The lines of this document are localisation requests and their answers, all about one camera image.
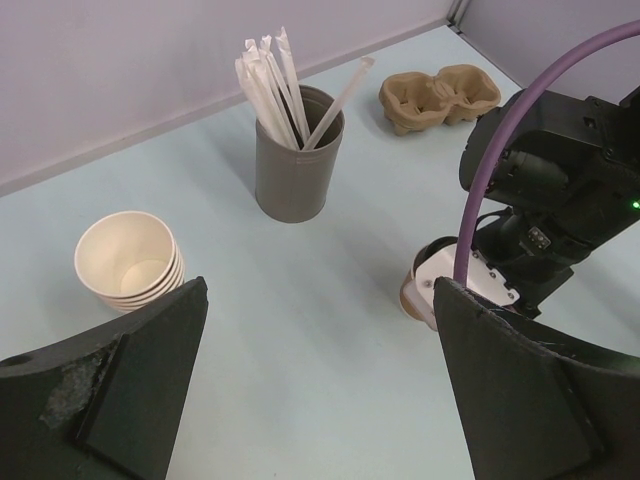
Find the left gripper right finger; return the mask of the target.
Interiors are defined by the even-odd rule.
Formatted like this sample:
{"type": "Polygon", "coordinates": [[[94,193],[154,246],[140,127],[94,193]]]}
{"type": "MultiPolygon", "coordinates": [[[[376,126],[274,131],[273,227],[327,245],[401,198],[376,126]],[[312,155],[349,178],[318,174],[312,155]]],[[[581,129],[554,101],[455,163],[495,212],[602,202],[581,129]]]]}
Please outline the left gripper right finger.
{"type": "Polygon", "coordinates": [[[445,277],[434,309],[475,478],[638,478],[637,357],[445,277]]]}

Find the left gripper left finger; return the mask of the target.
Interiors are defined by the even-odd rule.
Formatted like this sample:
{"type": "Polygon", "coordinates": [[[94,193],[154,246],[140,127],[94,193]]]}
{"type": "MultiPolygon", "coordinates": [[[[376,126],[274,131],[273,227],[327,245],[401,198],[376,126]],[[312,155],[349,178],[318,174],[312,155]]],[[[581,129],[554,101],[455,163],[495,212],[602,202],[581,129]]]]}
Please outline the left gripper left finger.
{"type": "Polygon", "coordinates": [[[163,479],[208,311],[202,277],[1,363],[4,479],[163,479]]]}

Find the single brown paper cup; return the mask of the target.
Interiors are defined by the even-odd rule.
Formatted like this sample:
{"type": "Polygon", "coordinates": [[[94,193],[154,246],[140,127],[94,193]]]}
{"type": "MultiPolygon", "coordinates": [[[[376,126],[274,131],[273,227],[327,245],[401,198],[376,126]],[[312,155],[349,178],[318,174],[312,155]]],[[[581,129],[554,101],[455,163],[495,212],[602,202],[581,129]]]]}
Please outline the single brown paper cup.
{"type": "Polygon", "coordinates": [[[400,304],[404,312],[415,320],[426,323],[432,330],[437,330],[432,303],[425,300],[418,290],[416,272],[418,268],[442,249],[455,245],[457,238],[445,236],[438,238],[423,247],[414,257],[412,266],[407,274],[399,293],[400,304]]]}

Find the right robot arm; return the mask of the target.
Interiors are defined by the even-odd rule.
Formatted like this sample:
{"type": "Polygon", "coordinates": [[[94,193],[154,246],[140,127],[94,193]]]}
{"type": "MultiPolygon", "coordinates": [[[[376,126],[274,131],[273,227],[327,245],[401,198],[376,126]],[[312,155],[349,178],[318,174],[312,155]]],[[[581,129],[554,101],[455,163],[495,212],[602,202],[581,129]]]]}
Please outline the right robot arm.
{"type": "Polygon", "coordinates": [[[544,92],[510,136],[485,198],[505,204],[472,248],[535,318],[572,267],[639,220],[639,93],[613,104],[544,92]]]}

